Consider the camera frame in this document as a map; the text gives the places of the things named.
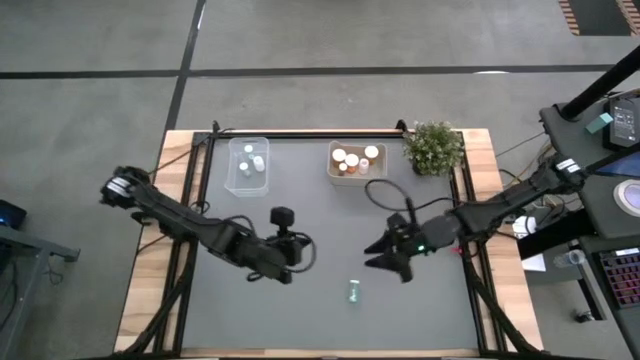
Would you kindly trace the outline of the white power adapter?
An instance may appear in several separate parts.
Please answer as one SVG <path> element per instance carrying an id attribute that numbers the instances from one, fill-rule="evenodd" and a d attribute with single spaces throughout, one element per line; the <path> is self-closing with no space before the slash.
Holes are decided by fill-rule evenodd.
<path id="1" fill-rule="evenodd" d="M 513 234 L 517 239 L 536 232 L 537 221 L 532 216 L 520 216 L 512 224 Z"/>

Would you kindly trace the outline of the grey metal desk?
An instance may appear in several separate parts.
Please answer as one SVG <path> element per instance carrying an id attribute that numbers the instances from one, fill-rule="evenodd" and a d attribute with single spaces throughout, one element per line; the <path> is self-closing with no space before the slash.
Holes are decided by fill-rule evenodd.
<path id="1" fill-rule="evenodd" d="M 0 360 L 16 360 L 17 345 L 51 256 L 75 262 L 79 249 L 0 226 Z"/>

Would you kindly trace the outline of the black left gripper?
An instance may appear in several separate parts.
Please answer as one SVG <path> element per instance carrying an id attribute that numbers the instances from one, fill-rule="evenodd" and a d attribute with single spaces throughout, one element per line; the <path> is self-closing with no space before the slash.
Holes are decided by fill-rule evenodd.
<path id="1" fill-rule="evenodd" d="M 290 230 L 294 220 L 294 211 L 287 207 L 279 206 L 271 209 L 270 222 L 276 225 L 278 230 L 274 236 L 267 239 L 268 256 L 264 270 L 266 277 L 282 284 L 292 282 L 292 271 L 289 267 L 302 261 L 304 241 Z"/>

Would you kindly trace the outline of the small teal box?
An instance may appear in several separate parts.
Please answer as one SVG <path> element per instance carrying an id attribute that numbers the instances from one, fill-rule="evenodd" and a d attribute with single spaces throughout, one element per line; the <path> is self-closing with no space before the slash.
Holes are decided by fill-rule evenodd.
<path id="1" fill-rule="evenodd" d="M 596 134 L 599 131 L 605 129 L 611 122 L 613 121 L 613 117 L 605 112 L 598 115 L 596 118 L 591 120 L 586 126 L 585 129 L 590 134 Z"/>

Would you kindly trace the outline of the green potted plant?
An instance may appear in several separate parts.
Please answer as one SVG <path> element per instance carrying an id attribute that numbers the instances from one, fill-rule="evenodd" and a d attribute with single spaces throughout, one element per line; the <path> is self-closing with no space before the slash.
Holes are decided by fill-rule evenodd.
<path id="1" fill-rule="evenodd" d="M 415 123 L 404 131 L 404 157 L 418 176 L 444 176 L 464 155 L 462 135 L 447 122 Z"/>

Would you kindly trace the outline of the clear plastic bin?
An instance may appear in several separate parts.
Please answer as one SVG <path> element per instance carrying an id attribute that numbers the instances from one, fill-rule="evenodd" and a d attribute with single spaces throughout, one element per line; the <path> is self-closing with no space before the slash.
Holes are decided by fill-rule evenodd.
<path id="1" fill-rule="evenodd" d="M 255 171 L 253 159 L 250 160 L 244 152 L 245 145 L 253 146 L 253 154 L 262 156 L 266 170 L 262 173 Z M 233 138 L 228 144 L 229 165 L 225 188 L 236 197 L 264 197 L 269 191 L 270 171 L 270 143 L 265 137 Z M 245 177 L 239 170 L 239 164 L 246 162 L 251 171 L 250 177 Z"/>

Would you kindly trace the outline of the backlit keyboard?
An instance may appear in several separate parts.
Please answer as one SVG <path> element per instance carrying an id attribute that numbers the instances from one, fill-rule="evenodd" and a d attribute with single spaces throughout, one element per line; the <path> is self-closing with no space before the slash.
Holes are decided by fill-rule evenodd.
<path id="1" fill-rule="evenodd" d="M 619 308 L 640 306 L 640 248 L 599 252 L 596 258 Z"/>

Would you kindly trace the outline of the beige plastic bin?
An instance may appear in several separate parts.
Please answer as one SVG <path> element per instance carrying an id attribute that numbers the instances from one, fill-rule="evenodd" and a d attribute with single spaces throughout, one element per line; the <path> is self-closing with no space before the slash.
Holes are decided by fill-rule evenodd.
<path id="1" fill-rule="evenodd" d="M 338 167 L 334 166 L 331 160 L 331 152 L 336 148 L 341 148 L 346 151 L 347 154 L 356 154 L 359 158 L 366 158 L 364 155 L 364 149 L 368 144 L 356 145 L 356 144 L 344 144 L 338 141 L 331 141 L 328 147 L 328 165 L 327 174 L 330 182 L 336 186 L 364 186 L 369 180 L 385 178 L 387 176 L 387 147 L 382 144 L 373 144 L 379 150 L 379 158 L 374 165 L 369 166 L 369 172 L 367 175 L 360 175 L 358 170 L 349 174 L 346 172 L 344 176 L 338 175 Z"/>

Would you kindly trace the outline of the clear water bottle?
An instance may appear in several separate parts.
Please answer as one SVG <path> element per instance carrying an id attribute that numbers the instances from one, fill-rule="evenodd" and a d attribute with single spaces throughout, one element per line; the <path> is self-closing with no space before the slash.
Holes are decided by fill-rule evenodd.
<path id="1" fill-rule="evenodd" d="M 553 264 L 557 268 L 568 268 L 578 266 L 586 261 L 585 253 L 580 249 L 573 249 L 556 255 L 553 258 Z"/>

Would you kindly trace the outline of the grey table mat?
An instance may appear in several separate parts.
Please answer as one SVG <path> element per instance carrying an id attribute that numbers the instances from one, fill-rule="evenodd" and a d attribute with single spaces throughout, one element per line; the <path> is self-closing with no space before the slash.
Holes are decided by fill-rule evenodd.
<path id="1" fill-rule="evenodd" d="M 403 188 L 426 221 L 451 205 L 445 177 L 418 177 L 398 139 L 385 141 L 388 180 Z M 248 282 L 245 270 L 197 254 L 183 346 L 204 349 L 434 350 L 477 344 L 462 261 L 453 248 L 411 261 L 414 277 L 402 283 L 392 272 L 365 265 L 365 248 L 384 232 L 403 205 L 388 184 L 336 186 L 327 174 L 325 139 L 274 139 L 269 191 L 240 198 L 225 188 L 228 143 L 215 144 L 206 199 L 209 215 L 247 216 L 261 237 L 275 232 L 270 211 L 295 213 L 294 229 L 314 246 L 304 252 L 309 269 L 288 285 Z M 349 280 L 360 281 L 360 299 L 348 301 Z"/>

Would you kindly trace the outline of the tablet with blue screen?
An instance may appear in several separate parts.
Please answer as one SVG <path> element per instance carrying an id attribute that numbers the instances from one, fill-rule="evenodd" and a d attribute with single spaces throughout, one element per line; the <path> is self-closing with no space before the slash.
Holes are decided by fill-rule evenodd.
<path id="1" fill-rule="evenodd" d="M 614 153 L 587 167 L 590 174 L 622 176 L 640 179 L 640 150 L 633 153 Z"/>

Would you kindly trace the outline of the round white device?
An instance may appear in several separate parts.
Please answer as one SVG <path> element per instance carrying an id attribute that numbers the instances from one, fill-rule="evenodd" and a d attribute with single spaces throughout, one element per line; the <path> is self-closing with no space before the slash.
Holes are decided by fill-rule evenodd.
<path id="1" fill-rule="evenodd" d="M 640 218 L 640 180 L 629 179 L 613 190 L 616 205 L 626 214 Z"/>

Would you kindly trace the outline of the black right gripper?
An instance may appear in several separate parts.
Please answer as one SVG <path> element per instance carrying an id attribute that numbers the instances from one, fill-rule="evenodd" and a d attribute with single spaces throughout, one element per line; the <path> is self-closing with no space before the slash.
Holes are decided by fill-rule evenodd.
<path id="1" fill-rule="evenodd" d="M 387 219 L 388 229 L 382 236 L 365 248 L 365 253 L 384 253 L 365 261 L 371 268 L 392 270 L 399 274 L 402 283 L 413 279 L 410 260 L 416 255 L 425 255 L 428 247 L 426 236 L 414 217 L 407 220 L 400 213 L 394 213 Z"/>

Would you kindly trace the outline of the black device blue light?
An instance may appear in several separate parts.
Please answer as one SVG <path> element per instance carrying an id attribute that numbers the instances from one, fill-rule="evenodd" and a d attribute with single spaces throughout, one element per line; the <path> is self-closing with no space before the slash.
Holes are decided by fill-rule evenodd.
<path id="1" fill-rule="evenodd" d="M 8 201 L 0 200 L 0 226 L 19 229 L 27 216 L 27 211 Z"/>

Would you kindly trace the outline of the dark rug striped edges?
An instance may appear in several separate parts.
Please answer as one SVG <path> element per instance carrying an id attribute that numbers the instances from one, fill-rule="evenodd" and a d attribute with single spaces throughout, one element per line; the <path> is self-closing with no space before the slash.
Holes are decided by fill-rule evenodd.
<path id="1" fill-rule="evenodd" d="M 637 36 L 640 14 L 632 0 L 556 0 L 572 35 Z"/>

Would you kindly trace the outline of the black pole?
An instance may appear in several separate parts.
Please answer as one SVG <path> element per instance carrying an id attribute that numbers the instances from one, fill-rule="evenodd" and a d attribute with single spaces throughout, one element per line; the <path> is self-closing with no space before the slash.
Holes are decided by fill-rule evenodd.
<path id="1" fill-rule="evenodd" d="M 606 71 L 577 97 L 561 107 L 559 109 L 560 116 L 566 121 L 576 122 L 576 117 L 639 69 L 640 45 Z"/>

